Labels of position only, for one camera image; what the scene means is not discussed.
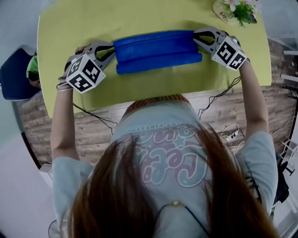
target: blue chair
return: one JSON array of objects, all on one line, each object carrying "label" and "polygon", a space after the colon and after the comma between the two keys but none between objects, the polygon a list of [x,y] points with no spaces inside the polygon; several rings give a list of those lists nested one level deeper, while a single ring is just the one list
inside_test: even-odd
[{"label": "blue chair", "polygon": [[32,86],[26,77],[27,66],[31,58],[32,55],[20,48],[0,68],[0,83],[4,99],[26,101],[41,92],[41,89]]}]

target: folded blue towel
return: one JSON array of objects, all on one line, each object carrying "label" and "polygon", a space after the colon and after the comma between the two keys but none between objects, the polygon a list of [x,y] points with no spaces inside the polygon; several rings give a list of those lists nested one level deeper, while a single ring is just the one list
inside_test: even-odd
[{"label": "folded blue towel", "polygon": [[116,40],[117,73],[201,62],[202,54],[192,37],[193,31],[167,31]]}]

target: table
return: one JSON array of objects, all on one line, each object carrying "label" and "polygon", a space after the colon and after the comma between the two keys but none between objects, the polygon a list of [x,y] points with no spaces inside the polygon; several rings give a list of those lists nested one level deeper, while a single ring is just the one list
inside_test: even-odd
[{"label": "table", "polygon": [[[59,0],[54,3],[40,15],[38,29],[41,88],[49,116],[53,115],[57,78],[78,46],[142,33],[196,30],[204,26],[225,30],[238,37],[260,85],[270,85],[270,53],[261,15],[257,16],[257,24],[246,28],[230,26],[214,14],[212,5],[211,0]],[[212,61],[207,53],[203,53],[200,63],[127,75],[118,75],[116,65],[113,59],[104,71],[106,78],[95,89],[82,95],[75,92],[74,102],[91,110],[176,93],[224,89],[239,76],[239,72]]]}]

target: flower pot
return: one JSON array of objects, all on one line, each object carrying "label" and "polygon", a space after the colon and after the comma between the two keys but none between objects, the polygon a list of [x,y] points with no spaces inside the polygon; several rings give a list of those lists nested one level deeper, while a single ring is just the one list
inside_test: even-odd
[{"label": "flower pot", "polygon": [[214,13],[225,23],[229,25],[237,24],[237,18],[234,17],[233,13],[223,6],[223,0],[217,0],[213,4],[213,11]]}]

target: potted flower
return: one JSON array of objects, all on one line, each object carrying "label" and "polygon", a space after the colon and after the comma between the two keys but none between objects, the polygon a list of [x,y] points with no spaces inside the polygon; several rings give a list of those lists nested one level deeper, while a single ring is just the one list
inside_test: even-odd
[{"label": "potted flower", "polygon": [[217,0],[213,5],[216,15],[225,23],[256,24],[256,0]]}]

